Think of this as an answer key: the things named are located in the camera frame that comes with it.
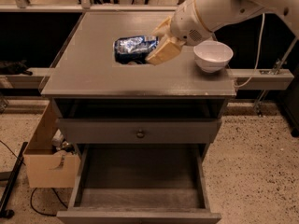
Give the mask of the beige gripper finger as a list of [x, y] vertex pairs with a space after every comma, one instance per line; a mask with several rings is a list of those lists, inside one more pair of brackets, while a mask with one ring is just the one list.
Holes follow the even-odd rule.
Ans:
[[176, 37], [164, 36], [157, 48], [147, 56], [146, 62], [153, 65], [168, 62], [179, 56], [184, 45], [185, 42]]
[[171, 34], [170, 22], [171, 22], [171, 17], [168, 16], [152, 31], [151, 34], [158, 37], [163, 37], [164, 35], [170, 35]]

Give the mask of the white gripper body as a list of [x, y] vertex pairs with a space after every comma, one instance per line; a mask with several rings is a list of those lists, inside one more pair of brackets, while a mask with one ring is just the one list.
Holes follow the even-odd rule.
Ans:
[[186, 0], [178, 6], [171, 18], [170, 31], [187, 46], [197, 46], [212, 36], [200, 17], [196, 0]]

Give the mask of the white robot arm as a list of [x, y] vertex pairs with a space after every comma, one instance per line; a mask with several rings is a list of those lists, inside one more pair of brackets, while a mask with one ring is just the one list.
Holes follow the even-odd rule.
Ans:
[[185, 0], [153, 30], [159, 37], [159, 45], [146, 61], [154, 65], [168, 62], [184, 46], [196, 46], [220, 28], [265, 11], [275, 13], [299, 36], [299, 0]]

